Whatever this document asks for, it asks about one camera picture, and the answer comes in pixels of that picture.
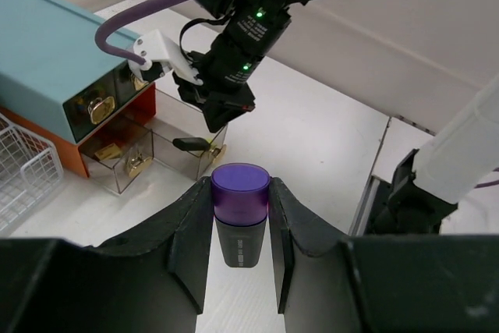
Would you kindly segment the yellow cap black highlighter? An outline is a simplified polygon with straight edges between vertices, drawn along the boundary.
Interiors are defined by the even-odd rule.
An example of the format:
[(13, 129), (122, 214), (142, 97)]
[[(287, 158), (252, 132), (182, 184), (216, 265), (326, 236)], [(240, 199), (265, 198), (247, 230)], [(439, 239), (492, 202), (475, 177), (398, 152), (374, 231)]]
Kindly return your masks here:
[(208, 151), (211, 144), (201, 137), (175, 138), (172, 144), (181, 151)]

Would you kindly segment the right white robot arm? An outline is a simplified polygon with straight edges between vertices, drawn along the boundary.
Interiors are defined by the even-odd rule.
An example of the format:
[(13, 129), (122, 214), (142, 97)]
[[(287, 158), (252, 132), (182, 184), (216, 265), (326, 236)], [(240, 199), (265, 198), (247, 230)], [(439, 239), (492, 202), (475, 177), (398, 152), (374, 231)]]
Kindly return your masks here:
[(343, 232), (372, 174), (392, 173), (498, 74), (498, 0), (319, 0), (291, 9), (233, 122), (224, 162), (282, 178)]

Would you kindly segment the small tan eraser block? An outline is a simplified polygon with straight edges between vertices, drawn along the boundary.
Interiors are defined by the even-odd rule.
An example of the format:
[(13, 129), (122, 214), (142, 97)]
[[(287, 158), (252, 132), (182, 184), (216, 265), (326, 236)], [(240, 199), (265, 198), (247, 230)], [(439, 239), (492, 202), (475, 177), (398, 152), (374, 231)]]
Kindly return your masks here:
[(99, 161), (116, 159), (116, 158), (120, 158), (122, 156), (122, 151), (116, 143), (110, 143), (109, 145), (96, 151), (94, 153), (94, 156)]

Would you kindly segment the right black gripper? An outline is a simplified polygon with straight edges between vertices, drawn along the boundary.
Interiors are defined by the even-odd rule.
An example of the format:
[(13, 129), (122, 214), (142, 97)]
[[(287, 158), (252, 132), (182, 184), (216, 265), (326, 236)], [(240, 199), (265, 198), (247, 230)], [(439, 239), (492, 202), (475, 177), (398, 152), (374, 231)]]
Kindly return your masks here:
[(182, 101), (201, 110), (211, 133), (255, 108), (248, 79), (261, 63), (260, 56), (246, 54), (224, 34), (214, 39), (209, 52), (194, 56), (202, 84), (190, 83), (177, 73), (173, 78)]

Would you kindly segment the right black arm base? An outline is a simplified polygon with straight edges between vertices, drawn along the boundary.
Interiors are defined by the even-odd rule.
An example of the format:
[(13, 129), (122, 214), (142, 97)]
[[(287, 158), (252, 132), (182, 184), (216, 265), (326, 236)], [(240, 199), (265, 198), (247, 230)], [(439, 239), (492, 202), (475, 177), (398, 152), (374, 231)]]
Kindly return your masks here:
[(438, 234), (441, 222), (457, 211), (457, 204), (447, 203), (415, 185), (412, 165), (417, 152), (411, 150), (397, 165), (391, 182), (380, 184), (368, 218), (367, 234)]

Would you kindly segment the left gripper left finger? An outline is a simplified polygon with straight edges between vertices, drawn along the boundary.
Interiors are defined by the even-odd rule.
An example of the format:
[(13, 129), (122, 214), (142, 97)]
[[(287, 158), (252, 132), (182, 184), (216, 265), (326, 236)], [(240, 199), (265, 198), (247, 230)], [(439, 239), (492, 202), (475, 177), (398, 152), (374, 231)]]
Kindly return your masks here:
[(202, 178), (103, 242), (1, 242), (4, 332), (193, 332), (203, 312), (214, 208)]

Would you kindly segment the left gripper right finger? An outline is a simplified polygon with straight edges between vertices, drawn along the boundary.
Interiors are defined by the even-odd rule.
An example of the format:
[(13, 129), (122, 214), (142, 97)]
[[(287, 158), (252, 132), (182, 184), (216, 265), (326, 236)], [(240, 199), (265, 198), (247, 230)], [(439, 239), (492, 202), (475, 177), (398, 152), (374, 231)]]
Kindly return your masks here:
[(286, 331), (497, 331), (496, 236), (347, 236), (281, 179), (268, 193)]

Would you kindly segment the clear drawer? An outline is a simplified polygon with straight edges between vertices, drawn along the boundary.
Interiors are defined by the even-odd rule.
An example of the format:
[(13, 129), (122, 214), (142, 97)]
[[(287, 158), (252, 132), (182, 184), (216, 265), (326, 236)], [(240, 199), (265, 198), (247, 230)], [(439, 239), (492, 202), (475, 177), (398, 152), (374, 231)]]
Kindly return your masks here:
[[(116, 143), (122, 156), (99, 161), (94, 153)], [(123, 193), (154, 160), (153, 133), (125, 116), (116, 116), (80, 146), (90, 179), (116, 194)]]
[[(224, 156), (227, 145), (227, 126), (210, 132), (203, 113), (179, 99), (156, 89), (156, 115), (147, 123), (153, 133), (155, 159), (184, 175), (197, 180)], [(211, 148), (208, 151), (181, 151), (172, 141), (175, 138), (201, 137)]]

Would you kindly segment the purple cap black marker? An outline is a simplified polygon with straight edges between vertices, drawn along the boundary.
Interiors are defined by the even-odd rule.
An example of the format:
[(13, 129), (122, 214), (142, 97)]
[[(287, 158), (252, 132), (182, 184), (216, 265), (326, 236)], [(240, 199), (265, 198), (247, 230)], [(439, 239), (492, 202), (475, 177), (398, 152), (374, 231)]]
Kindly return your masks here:
[(269, 173), (260, 166), (230, 163), (211, 173), (214, 217), (229, 267), (258, 264), (268, 215)]

